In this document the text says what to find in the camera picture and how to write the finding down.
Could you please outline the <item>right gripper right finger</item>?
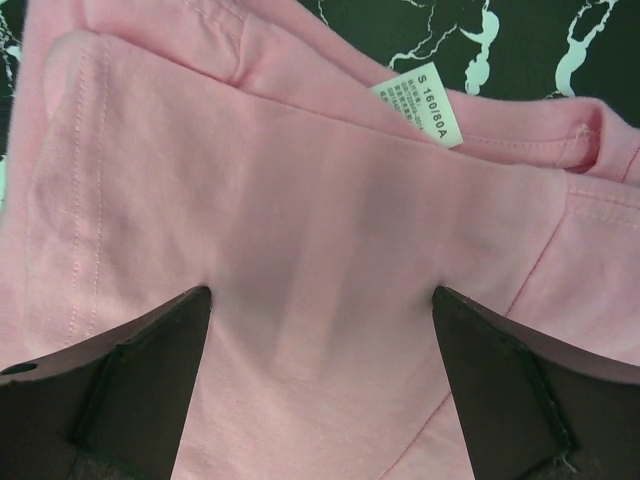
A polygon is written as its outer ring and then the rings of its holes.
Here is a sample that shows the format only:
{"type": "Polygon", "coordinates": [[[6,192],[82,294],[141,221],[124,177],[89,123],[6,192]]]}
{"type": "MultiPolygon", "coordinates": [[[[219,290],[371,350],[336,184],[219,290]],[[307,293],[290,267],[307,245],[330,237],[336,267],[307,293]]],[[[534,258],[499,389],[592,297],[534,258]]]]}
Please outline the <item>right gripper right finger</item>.
{"type": "Polygon", "coordinates": [[[636,479],[639,369],[432,296],[439,350],[477,479],[636,479]]]}

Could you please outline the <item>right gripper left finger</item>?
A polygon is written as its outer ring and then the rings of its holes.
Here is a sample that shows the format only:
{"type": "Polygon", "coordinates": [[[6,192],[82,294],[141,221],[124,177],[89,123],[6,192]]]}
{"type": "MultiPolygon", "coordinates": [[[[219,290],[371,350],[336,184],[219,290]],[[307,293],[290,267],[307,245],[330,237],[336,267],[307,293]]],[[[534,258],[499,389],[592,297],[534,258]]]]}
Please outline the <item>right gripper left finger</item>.
{"type": "Polygon", "coordinates": [[[212,310],[198,286],[1,372],[4,479],[168,479],[212,310]]]}

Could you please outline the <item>light pink t-shirt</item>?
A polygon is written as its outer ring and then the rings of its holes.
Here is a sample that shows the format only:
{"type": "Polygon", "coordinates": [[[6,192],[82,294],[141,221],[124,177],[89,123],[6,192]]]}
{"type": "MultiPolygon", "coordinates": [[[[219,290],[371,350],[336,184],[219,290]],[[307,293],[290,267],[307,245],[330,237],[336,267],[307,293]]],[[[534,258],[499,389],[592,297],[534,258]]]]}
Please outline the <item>light pink t-shirt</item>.
{"type": "Polygon", "coordinates": [[[430,298],[639,359],[639,132],[594,99],[439,95],[294,1],[33,1],[1,215],[1,361],[197,284],[178,479],[468,479],[430,298]]]}

